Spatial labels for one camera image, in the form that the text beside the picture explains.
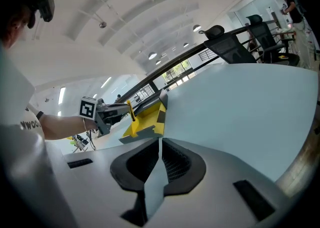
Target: white ceiling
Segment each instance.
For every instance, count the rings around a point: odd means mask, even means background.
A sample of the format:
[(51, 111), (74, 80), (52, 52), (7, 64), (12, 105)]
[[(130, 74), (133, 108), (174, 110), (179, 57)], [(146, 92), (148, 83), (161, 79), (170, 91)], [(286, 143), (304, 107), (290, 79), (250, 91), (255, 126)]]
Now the white ceiling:
[[(75, 101), (92, 96), (91, 89), (105, 77), (140, 74), (143, 78), (157, 68), (162, 53), (167, 56), (161, 64), (188, 50), (184, 43), (190, 48), (203, 42), (193, 25), (208, 29), (241, 0), (54, 1), (53, 20), (45, 23), (38, 18), (11, 52), (41, 101), (45, 95), (55, 99), (61, 86), (72, 85)], [(102, 21), (107, 23), (104, 29), (99, 28)], [(158, 53), (151, 61), (150, 52)]]

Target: desk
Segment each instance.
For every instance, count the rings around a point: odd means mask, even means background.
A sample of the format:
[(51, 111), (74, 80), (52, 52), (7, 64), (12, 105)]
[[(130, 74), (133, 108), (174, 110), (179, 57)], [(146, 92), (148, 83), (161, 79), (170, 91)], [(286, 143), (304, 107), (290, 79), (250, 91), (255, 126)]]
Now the desk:
[(272, 34), (272, 35), (273, 35), (273, 36), (281, 36), (281, 35), (290, 35), (290, 34), (294, 34), (294, 33), (295, 33), (294, 30), (289, 30), (289, 31), (274, 33), (274, 34)]
[[(276, 181), (307, 138), (318, 96), (316, 72), (283, 65), (213, 66), (168, 92), (164, 136), (231, 153)], [(125, 119), (95, 140), (121, 145)]]

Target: mesh grille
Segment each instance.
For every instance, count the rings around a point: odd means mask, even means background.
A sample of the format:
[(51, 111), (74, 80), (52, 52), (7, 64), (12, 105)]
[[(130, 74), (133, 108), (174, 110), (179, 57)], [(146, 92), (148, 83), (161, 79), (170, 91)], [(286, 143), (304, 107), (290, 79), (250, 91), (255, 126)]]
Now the mesh grille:
[(166, 143), (162, 144), (162, 160), (169, 183), (185, 175), (191, 166), (189, 157)]
[(153, 143), (131, 157), (126, 167), (139, 180), (146, 182), (158, 161), (159, 144)]

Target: office chair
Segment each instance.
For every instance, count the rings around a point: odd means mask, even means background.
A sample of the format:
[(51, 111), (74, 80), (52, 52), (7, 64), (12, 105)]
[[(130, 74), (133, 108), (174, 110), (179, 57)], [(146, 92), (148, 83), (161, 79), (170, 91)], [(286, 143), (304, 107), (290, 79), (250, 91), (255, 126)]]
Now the office chair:
[(208, 38), (203, 44), (229, 64), (257, 63), (254, 56), (239, 42), (236, 35), (225, 33), (220, 25), (215, 25), (207, 31), (199, 31)]
[[(282, 44), (277, 44), (273, 38), (268, 25), (263, 22), (261, 16), (252, 15), (247, 17), (250, 21), (248, 29), (258, 40), (263, 48), (262, 59), (265, 63), (274, 63), (279, 61), (279, 56), (284, 55), (288, 58), (289, 66), (297, 66), (299, 56), (289, 53), (289, 41), (294, 41), (292, 38), (281, 39)], [(285, 48), (285, 53), (279, 53), (280, 49)]]

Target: black strap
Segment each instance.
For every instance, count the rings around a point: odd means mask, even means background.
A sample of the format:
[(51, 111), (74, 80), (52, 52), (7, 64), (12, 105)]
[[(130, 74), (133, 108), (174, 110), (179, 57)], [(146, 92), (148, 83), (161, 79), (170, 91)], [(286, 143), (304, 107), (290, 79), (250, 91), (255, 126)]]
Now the black strap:
[(39, 111), (39, 113), (36, 115), (36, 118), (40, 121), (40, 118), (42, 117), (44, 113), (42, 111)]

